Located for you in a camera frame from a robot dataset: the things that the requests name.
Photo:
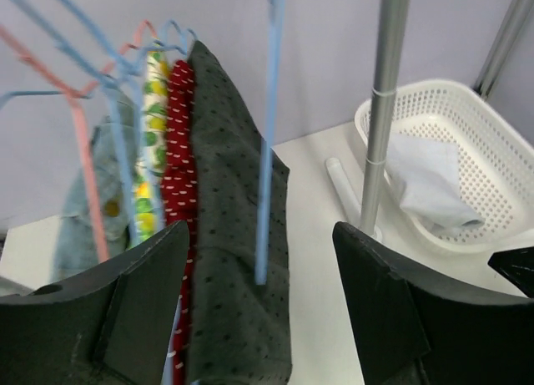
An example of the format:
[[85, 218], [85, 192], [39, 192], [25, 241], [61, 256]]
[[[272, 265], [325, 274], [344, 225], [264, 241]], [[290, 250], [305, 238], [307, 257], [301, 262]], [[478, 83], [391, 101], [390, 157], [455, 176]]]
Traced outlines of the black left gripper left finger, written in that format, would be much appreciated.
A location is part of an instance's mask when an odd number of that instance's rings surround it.
[[3, 384], [158, 384], [189, 249], [176, 222], [66, 280], [1, 299]]

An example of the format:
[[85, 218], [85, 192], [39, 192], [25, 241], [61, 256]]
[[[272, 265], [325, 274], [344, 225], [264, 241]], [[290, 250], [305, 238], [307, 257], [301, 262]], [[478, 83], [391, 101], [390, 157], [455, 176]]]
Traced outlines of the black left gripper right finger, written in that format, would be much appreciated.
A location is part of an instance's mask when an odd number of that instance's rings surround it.
[[441, 274], [345, 222], [332, 240], [366, 383], [532, 383], [532, 299]]

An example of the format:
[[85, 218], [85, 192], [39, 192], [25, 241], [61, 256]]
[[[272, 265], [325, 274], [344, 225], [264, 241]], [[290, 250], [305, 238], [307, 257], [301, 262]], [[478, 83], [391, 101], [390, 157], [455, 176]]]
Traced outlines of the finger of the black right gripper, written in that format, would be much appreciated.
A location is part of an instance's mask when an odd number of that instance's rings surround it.
[[507, 279], [527, 297], [533, 298], [534, 250], [532, 246], [495, 252], [490, 257], [488, 266]]

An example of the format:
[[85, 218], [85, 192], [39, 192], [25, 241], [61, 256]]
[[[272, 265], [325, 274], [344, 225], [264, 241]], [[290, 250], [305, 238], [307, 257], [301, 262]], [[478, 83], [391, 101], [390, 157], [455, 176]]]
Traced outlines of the light blue denim skirt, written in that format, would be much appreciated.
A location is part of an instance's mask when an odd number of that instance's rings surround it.
[[128, 246], [129, 198], [121, 183], [113, 125], [110, 116], [95, 126], [89, 142], [94, 186], [86, 190], [86, 171], [81, 170], [71, 184], [60, 215], [60, 227], [53, 253], [51, 279], [62, 281], [99, 263], [94, 213], [100, 209], [108, 256], [123, 253]]

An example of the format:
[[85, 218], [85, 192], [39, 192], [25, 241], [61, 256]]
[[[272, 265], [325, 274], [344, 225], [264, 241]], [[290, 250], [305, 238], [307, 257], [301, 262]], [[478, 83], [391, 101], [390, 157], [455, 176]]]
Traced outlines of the lemon print skirt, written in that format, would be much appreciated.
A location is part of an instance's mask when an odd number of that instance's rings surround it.
[[169, 65], [164, 51], [149, 51], [143, 82], [134, 88], [137, 157], [133, 174], [134, 247], [165, 227], [160, 183], [167, 164]]

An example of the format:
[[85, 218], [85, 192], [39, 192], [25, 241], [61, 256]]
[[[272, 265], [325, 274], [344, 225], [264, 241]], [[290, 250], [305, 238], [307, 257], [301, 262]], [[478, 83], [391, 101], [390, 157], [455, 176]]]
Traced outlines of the dark green dotted skirt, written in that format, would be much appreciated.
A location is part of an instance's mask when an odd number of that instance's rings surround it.
[[196, 43], [191, 140], [199, 215], [187, 378], [198, 384], [285, 384], [292, 371], [286, 196], [273, 161], [267, 282], [254, 280], [262, 139], [215, 55]]

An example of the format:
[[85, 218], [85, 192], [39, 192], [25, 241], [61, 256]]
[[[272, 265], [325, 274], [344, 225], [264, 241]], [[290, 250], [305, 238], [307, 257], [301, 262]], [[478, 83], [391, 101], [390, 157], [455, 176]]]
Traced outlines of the white skirt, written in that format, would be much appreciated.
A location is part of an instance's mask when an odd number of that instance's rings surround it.
[[456, 237], [485, 224], [461, 198], [457, 144], [392, 134], [385, 170], [400, 208], [433, 235]]

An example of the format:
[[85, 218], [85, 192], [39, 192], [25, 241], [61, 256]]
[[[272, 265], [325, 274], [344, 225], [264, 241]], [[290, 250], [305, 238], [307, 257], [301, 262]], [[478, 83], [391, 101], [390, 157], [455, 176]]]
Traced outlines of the red polka dot skirt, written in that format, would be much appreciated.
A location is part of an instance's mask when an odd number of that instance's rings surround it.
[[189, 250], [181, 276], [178, 323], [171, 343], [173, 384], [186, 383], [186, 360], [191, 328], [191, 282], [196, 256], [198, 223], [198, 181], [193, 147], [190, 142], [194, 107], [194, 71], [184, 60], [174, 63], [168, 85], [166, 132], [167, 164], [160, 185], [168, 225], [184, 221], [189, 229]]

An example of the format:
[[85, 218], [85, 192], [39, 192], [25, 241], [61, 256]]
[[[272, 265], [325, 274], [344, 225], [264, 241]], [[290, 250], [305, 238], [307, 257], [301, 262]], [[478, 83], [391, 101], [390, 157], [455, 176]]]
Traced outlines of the pink wire hanger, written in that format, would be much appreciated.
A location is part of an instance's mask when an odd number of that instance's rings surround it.
[[[108, 73], [112, 71], [112, 69], [115, 67], [115, 64], [112, 62], [108, 63], [99, 72], [99, 76], [97, 79], [95, 79], [95, 81], [88, 84], [86, 88], [82, 90], [76, 90], [64, 83], [64, 81], [62, 81], [51, 70], [49, 70], [42, 61], [38, 60], [37, 56], [31, 53], [31, 51], [22, 43], [20, 43], [5, 27], [1, 27], [1, 39], [7, 44], [8, 47], [17, 53], [19, 60], [30, 66], [50, 84], [56, 87], [54, 91], [8, 92], [1, 97], [1, 104], [5, 104], [14, 97], [61, 94], [66, 99], [71, 109], [78, 152], [83, 169], [83, 179], [87, 195], [88, 209], [90, 213], [91, 224], [93, 226], [93, 240], [96, 245], [98, 261], [103, 263], [110, 259], [110, 254], [108, 250], [108, 241], [104, 230], [102, 206], [97, 188], [93, 155], [88, 142], [88, 123], [86, 120], [86, 114], [82, 105], [79, 103], [79, 100], [88, 98], [91, 95], [91, 92], [96, 89], [98, 85], [103, 85], [103, 81], [108, 77]], [[118, 101], [115, 94], [109, 94], [108, 101], [110, 102], [109, 114], [110, 118], [112, 119], [113, 145], [115, 146], [115, 154], [119, 162], [120, 179], [123, 187], [123, 204], [130, 219], [130, 235], [135, 236], [135, 203], [131, 196], [133, 182], [130, 168], [128, 166], [127, 147], [124, 143], [123, 131], [120, 128]]]

